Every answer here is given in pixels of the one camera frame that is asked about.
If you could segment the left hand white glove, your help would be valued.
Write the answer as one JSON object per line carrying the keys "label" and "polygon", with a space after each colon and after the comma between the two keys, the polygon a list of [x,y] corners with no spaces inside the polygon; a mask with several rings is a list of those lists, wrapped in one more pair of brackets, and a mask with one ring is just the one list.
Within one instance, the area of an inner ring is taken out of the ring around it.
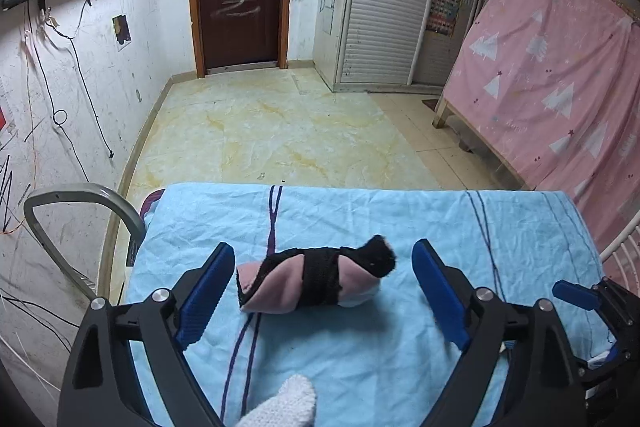
{"label": "left hand white glove", "polygon": [[238,427],[308,427],[314,425],[317,394],[311,381],[292,375],[279,391],[245,414]]}

